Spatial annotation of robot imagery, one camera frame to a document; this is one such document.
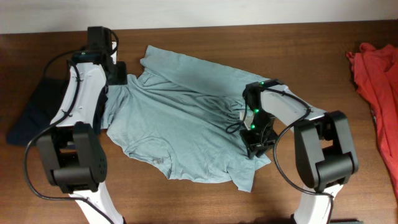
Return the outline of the light blue t-shirt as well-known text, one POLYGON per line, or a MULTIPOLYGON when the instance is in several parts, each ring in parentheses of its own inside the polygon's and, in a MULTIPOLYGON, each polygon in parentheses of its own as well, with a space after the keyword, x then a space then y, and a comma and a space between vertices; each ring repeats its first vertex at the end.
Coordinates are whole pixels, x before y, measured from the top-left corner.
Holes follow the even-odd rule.
POLYGON ((153 46, 141 65, 141 75, 109 88, 101 127, 113 143, 168 179, 230 181, 250 192, 270 160, 250 159, 240 135, 226 128, 244 110, 246 85, 262 77, 153 46))

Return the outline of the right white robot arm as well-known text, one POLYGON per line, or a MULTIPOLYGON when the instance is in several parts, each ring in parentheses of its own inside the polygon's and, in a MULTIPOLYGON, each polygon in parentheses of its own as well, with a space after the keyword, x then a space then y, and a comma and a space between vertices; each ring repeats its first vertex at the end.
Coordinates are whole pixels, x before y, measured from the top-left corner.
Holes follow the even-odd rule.
POLYGON ((302 194, 291 223, 331 223, 337 193, 359 168, 346 115, 311 106, 278 79, 246 85, 243 99, 246 108, 238 126, 248 158, 272 151, 282 178, 302 194), (286 176, 277 158, 277 146, 288 131, 294 134, 303 187, 286 176))

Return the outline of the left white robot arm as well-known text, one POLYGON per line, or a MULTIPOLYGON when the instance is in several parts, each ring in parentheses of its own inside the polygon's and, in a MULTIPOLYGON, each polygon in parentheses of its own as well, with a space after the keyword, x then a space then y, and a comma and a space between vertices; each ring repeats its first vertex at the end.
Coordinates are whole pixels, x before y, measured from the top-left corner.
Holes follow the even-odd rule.
POLYGON ((63 101, 37 146, 50 185, 74 200, 90 223, 124 223, 106 188, 107 158, 96 131, 105 89, 101 65, 71 63, 63 101))

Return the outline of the folded dark navy garment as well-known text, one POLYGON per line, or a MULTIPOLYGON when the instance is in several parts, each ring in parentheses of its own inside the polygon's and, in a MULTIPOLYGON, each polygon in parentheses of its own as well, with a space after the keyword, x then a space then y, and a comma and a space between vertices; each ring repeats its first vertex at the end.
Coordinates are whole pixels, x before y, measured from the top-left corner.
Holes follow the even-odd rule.
POLYGON ((22 114, 6 134, 6 142, 26 146, 46 128, 62 104, 68 80, 42 78, 29 98, 22 114))

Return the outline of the dark base at table edge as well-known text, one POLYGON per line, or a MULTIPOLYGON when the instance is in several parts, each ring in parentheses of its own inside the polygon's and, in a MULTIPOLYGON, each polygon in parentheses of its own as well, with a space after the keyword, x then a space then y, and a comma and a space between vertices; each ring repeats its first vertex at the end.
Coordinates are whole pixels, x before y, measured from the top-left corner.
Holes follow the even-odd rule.
POLYGON ((333 220, 329 224, 364 224, 364 222, 359 220, 333 220))

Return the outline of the red garment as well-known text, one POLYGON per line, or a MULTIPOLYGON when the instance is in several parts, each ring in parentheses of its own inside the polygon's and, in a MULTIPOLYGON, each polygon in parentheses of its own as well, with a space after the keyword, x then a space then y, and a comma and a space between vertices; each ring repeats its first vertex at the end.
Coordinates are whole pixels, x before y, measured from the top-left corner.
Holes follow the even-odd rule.
POLYGON ((397 48, 362 43, 346 56, 357 92, 370 104, 379 152, 397 194, 397 48))

